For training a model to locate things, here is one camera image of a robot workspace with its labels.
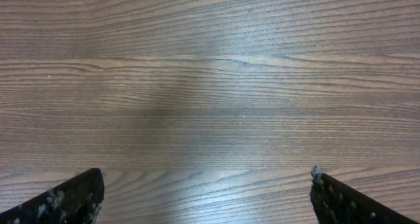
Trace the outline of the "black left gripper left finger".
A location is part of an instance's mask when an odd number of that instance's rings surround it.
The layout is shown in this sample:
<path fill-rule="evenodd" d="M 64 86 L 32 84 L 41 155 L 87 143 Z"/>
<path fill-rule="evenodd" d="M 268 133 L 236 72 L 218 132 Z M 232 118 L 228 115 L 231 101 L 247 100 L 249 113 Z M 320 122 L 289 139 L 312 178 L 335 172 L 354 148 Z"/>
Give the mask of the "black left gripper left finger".
<path fill-rule="evenodd" d="M 1 213 L 2 224 L 95 224 L 104 200 L 104 180 L 91 168 Z"/>

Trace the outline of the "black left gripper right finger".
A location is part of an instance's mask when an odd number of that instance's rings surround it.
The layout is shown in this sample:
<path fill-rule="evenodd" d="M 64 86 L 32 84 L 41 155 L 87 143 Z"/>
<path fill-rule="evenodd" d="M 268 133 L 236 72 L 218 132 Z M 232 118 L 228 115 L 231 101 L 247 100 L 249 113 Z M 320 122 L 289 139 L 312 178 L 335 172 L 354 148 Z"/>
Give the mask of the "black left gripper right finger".
<path fill-rule="evenodd" d="M 319 224 L 417 224 L 320 171 L 311 171 L 310 201 Z"/>

